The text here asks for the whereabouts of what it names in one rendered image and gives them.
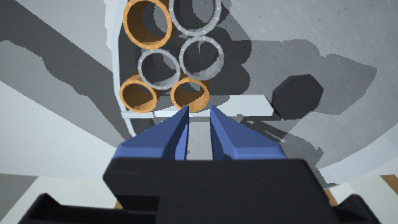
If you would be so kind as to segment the bronze bushing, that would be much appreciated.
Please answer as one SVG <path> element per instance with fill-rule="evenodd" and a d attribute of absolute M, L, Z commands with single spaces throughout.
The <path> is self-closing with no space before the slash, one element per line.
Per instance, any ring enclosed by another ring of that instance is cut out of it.
<path fill-rule="evenodd" d="M 144 85 L 151 91 L 151 93 L 146 93 L 142 91 L 137 84 L 131 83 Z M 139 76 L 138 69 L 136 69 L 136 71 L 120 87 L 119 96 L 122 103 L 130 110 L 138 113 L 147 113 L 154 109 L 162 91 L 163 90 L 158 90 L 148 86 Z"/>
<path fill-rule="evenodd" d="M 180 86 L 180 84 L 185 82 L 194 82 L 199 84 L 202 89 L 194 93 L 187 92 Z M 182 109 L 185 105 L 188 105 L 189 112 L 197 112 L 202 110 L 209 101 L 208 80 L 198 81 L 192 79 L 182 70 L 178 82 L 172 87 L 171 101 L 178 109 Z"/>
<path fill-rule="evenodd" d="M 143 23 L 143 11 L 151 2 L 157 4 L 167 17 L 167 34 L 165 37 L 156 37 L 150 34 Z M 177 27 L 171 20 L 169 2 L 167 0 L 130 0 L 123 11 L 123 25 L 126 34 L 139 47 L 158 49 L 163 46 L 176 32 Z"/>

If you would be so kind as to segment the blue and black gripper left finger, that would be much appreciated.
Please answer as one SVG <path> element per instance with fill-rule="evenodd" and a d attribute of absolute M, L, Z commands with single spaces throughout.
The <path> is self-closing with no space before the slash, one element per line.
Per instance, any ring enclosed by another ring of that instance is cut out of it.
<path fill-rule="evenodd" d="M 113 157 L 160 157 L 186 160 L 189 138 L 189 106 L 172 117 L 122 142 Z"/>

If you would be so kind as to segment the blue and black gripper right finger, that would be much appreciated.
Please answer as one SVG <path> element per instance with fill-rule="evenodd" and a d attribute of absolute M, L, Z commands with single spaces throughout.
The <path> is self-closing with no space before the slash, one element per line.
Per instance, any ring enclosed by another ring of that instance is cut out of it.
<path fill-rule="evenodd" d="M 213 160 L 288 159 L 281 145 L 210 106 Z"/>

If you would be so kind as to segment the grey metal ring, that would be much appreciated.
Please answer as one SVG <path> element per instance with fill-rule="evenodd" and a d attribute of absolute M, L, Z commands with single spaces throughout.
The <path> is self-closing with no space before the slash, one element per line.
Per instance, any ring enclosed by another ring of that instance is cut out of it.
<path fill-rule="evenodd" d="M 220 18 L 221 13 L 221 1 L 213 0 L 213 14 L 210 20 L 202 26 L 191 26 L 184 21 L 180 13 L 180 0 L 169 0 L 169 12 L 171 20 L 178 30 L 189 36 L 201 36 L 211 31 Z"/>
<path fill-rule="evenodd" d="M 138 71 L 142 80 L 148 86 L 158 90 L 167 90 L 173 87 L 178 82 L 182 71 L 179 61 L 180 50 L 181 48 L 175 42 L 168 41 L 158 49 L 149 49 L 144 52 L 138 62 Z M 153 62 L 153 53 L 167 55 L 173 60 L 177 71 L 165 72 L 160 70 Z"/>
<path fill-rule="evenodd" d="M 193 62 L 188 54 L 187 54 L 187 47 L 189 44 L 195 41 L 202 41 L 205 40 L 207 42 L 212 43 L 216 47 L 216 54 L 214 58 L 205 64 L 198 64 Z M 202 81 L 208 80 L 215 77 L 220 71 L 224 64 L 224 53 L 222 48 L 218 42 L 217 37 L 212 33 L 208 32 L 205 35 L 201 36 L 188 36 L 184 44 L 181 48 L 180 55 L 179 55 L 180 66 L 183 72 L 192 79 Z"/>

